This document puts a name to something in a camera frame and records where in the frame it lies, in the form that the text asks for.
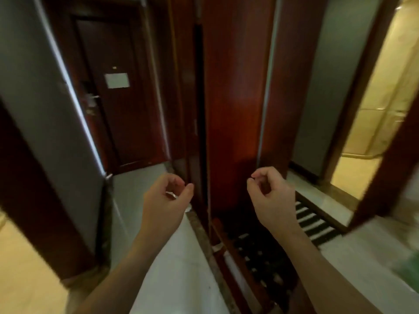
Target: dark red wooden door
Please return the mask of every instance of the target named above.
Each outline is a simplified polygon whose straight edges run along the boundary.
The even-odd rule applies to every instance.
[[[128,22],[77,19],[76,27],[120,164],[148,162],[157,148]]]

